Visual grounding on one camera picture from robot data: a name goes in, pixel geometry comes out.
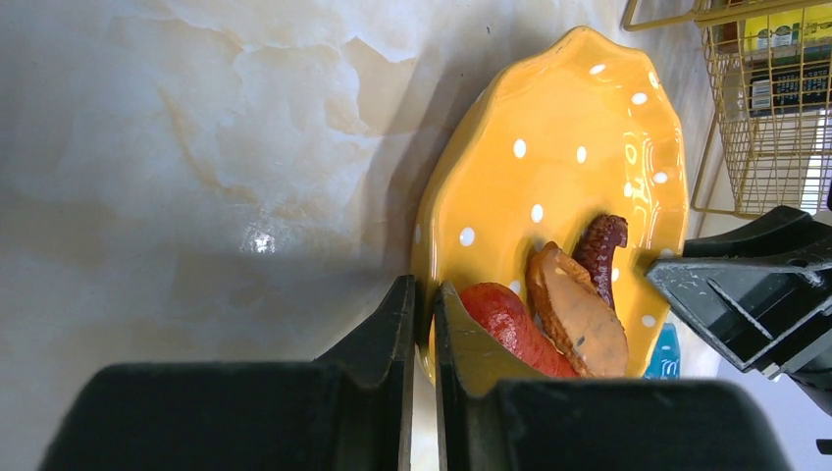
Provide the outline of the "yellow dotted plate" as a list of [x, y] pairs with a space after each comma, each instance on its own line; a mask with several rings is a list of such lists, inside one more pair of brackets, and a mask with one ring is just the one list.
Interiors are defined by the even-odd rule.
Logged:
[[426, 186], [410, 270], [423, 371], [433, 298], [443, 282], [497, 282], [527, 292], [526, 261], [548, 241], [577, 243], [602, 213], [624, 218], [612, 263], [627, 373], [650, 364], [667, 301], [646, 280], [682, 251], [689, 197], [682, 126], [650, 57], [587, 26], [501, 71], [469, 108]]

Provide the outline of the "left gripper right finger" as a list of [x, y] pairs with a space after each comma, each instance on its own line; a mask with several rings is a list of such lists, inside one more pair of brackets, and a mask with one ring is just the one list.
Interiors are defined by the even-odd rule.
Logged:
[[739, 387], [706, 380], [549, 378], [465, 310], [435, 297], [443, 470], [786, 470], [764, 414]]

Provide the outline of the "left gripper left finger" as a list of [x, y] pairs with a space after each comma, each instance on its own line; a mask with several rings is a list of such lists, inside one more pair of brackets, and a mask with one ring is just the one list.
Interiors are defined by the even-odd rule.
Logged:
[[93, 375], [44, 470], [406, 470], [416, 281], [309, 362], [122, 363]]

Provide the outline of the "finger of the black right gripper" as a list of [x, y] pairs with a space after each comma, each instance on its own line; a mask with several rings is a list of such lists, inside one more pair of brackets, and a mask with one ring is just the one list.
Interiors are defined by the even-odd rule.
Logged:
[[743, 373], [794, 374], [831, 346], [830, 252], [658, 259], [646, 277]]
[[808, 250], [831, 251], [831, 227], [807, 212], [777, 206], [759, 218], [721, 235], [687, 240], [686, 258], [765, 257]]

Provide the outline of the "blue dotted plate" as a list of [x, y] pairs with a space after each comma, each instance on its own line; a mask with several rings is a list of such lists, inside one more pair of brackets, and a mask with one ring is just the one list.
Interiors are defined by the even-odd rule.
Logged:
[[675, 380], [681, 375], [681, 347], [675, 326], [665, 323], [654, 346], [644, 379]]

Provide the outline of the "brown food piece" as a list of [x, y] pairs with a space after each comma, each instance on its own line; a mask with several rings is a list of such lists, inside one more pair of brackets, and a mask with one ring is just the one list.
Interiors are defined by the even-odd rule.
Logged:
[[531, 255], [526, 284], [545, 335], [579, 376], [627, 375], [629, 345], [618, 316], [589, 272], [556, 242]]

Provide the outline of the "dark curved sausage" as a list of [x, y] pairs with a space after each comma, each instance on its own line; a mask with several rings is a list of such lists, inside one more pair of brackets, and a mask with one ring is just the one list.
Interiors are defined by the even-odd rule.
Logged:
[[628, 222], [612, 214], [596, 216], [579, 239], [572, 258], [590, 275], [598, 295], [615, 310], [612, 292], [614, 252], [628, 242]]

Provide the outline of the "small black cap bottle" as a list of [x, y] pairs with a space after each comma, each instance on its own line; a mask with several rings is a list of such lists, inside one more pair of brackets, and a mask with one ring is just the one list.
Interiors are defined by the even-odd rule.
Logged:
[[752, 74], [748, 109], [752, 118], [831, 107], [831, 64], [789, 65]]

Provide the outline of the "red sausage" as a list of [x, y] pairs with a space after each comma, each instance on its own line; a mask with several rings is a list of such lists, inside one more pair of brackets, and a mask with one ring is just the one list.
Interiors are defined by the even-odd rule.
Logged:
[[479, 283], [464, 289], [459, 297], [470, 317], [525, 364], [553, 378], [579, 377], [513, 290], [498, 283]]

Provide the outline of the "small yellow label bottle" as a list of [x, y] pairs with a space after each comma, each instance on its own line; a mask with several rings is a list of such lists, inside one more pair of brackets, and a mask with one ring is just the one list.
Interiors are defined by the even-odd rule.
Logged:
[[745, 21], [744, 45], [747, 51], [797, 46], [830, 37], [830, 3]]

